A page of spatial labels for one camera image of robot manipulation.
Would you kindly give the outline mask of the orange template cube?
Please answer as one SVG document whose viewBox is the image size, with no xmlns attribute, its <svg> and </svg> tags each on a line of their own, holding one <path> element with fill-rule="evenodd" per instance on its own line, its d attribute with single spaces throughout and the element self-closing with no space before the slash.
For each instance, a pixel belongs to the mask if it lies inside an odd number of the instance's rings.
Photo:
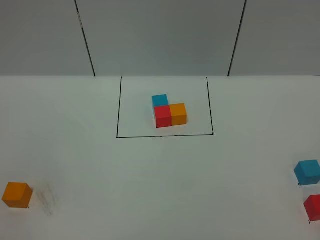
<svg viewBox="0 0 320 240">
<path fill-rule="evenodd" d="M 187 110 L 184 103 L 170 104 L 171 124 L 173 126 L 187 124 Z"/>
</svg>

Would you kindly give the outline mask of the blue template cube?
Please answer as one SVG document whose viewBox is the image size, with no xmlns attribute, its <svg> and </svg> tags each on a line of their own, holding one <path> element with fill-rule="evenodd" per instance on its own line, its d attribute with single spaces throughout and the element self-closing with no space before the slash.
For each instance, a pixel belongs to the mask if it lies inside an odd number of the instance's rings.
<svg viewBox="0 0 320 240">
<path fill-rule="evenodd" d="M 153 108 L 169 105 L 168 96 L 166 94 L 153 95 L 151 99 Z"/>
</svg>

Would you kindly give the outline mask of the red template cube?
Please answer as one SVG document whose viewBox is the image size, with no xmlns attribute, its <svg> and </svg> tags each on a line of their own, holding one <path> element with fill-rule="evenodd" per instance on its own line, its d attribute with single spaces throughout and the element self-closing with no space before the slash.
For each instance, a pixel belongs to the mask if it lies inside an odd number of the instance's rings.
<svg viewBox="0 0 320 240">
<path fill-rule="evenodd" d="M 156 128 L 172 126 L 172 114 L 169 105 L 156 106 L 154 108 Z"/>
</svg>

